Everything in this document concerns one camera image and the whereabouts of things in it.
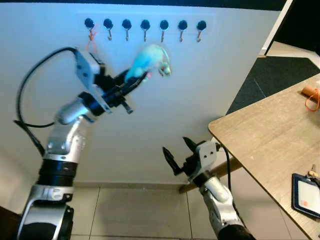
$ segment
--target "floor tile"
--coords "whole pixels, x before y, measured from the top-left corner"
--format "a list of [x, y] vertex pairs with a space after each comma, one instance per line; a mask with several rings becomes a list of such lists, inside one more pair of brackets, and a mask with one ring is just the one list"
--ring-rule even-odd
[[293, 240], [307, 240], [308, 238], [306, 237], [306, 235], [297, 227], [297, 225], [288, 217], [288, 215], [284, 211], [280, 211], [289, 230], [291, 238]]
[[90, 235], [98, 193], [98, 187], [75, 188], [72, 201], [68, 204], [74, 208], [72, 234]]
[[299, 47], [274, 41], [267, 53], [267, 56], [296, 57], [296, 54], [300, 52], [303, 52], [303, 50]]
[[179, 239], [178, 238], [132, 237], [132, 236], [129, 236], [129, 237], [122, 237], [122, 236], [91, 236], [90, 240], [179, 240]]
[[191, 238], [186, 194], [101, 188], [92, 235]]
[[89, 235], [72, 235], [71, 240], [89, 240]]
[[320, 69], [320, 56], [319, 55], [310, 55], [308, 56], [311, 62]]
[[198, 189], [187, 192], [192, 236], [199, 239], [217, 239], [209, 221], [208, 209]]
[[[221, 178], [226, 186], [227, 176]], [[257, 240], [289, 240], [290, 235], [280, 209], [267, 193], [243, 169], [231, 174], [232, 194], [246, 226]], [[207, 207], [197, 189], [189, 191], [188, 202], [192, 236], [212, 239]]]

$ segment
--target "wooden table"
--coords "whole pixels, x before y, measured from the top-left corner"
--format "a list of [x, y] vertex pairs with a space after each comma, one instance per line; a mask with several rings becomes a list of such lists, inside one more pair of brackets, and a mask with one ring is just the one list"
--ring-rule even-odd
[[291, 208], [292, 173], [320, 169], [320, 110], [308, 111], [305, 86], [315, 88], [317, 74], [209, 124], [210, 132], [312, 240], [320, 240], [320, 222]]

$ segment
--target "baseboard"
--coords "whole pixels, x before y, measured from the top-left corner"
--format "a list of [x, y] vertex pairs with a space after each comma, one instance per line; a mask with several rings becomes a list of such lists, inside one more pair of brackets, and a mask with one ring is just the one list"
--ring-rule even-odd
[[165, 183], [122, 183], [122, 182], [75, 182], [76, 188], [108, 188], [108, 189], [155, 189], [155, 190], [179, 190], [184, 184]]
[[264, 47], [261, 48], [259, 55], [265, 55], [266, 51], [267, 51], [267, 48], [264, 48]]

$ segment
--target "white wall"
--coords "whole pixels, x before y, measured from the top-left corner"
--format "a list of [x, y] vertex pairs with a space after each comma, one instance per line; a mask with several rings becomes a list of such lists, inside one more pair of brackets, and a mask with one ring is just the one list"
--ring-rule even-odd
[[20, 214], [33, 184], [16, 159], [0, 148], [0, 206]]
[[283, 9], [281, 10], [277, 20], [275, 21], [275, 24], [271, 30], [271, 32], [269, 33], [268, 37], [266, 38], [265, 43], [263, 44], [263, 47], [259, 53], [259, 55], [264, 55], [269, 47], [269, 45], [271, 44], [272, 39], [274, 38], [278, 28], [280, 27], [280, 24], [282, 23], [284, 17], [286, 16], [287, 11], [289, 10], [289, 7], [291, 5], [293, 0], [286, 0]]
[[[208, 123], [223, 116], [244, 82], [262, 48], [278, 11], [182, 6], [134, 6], [109, 4], [1, 3], [0, 4], [0, 146], [33, 176], [41, 158], [24, 132], [12, 123], [15, 97], [24, 74], [42, 57], [65, 46], [84, 49], [91, 17], [99, 27], [98, 53], [114, 76], [129, 68], [135, 55], [150, 43], [160, 43], [159, 22], [170, 29], [162, 44], [170, 55], [172, 76], [157, 73], [127, 97], [134, 109], [122, 107], [105, 114], [92, 126], [76, 180], [78, 182], [184, 183], [174, 177], [162, 155], [168, 147], [182, 163], [190, 152], [182, 137], [195, 141], [210, 137]], [[103, 28], [113, 20], [112, 41]], [[131, 19], [129, 41], [121, 27]], [[147, 43], [140, 23], [149, 19]], [[188, 21], [179, 42], [178, 22]], [[207, 21], [202, 41], [197, 43], [196, 24]], [[25, 91], [23, 112], [28, 122], [52, 121], [60, 106], [84, 88], [75, 76], [70, 53], [55, 57], [33, 77]], [[36, 129], [46, 143], [48, 129]]]

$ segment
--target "dark gray carpet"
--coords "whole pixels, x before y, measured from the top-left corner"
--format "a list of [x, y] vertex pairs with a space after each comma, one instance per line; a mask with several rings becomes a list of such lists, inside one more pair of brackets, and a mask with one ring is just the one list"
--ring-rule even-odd
[[318, 73], [320, 73], [320, 69], [304, 57], [267, 56], [257, 58], [227, 114]]

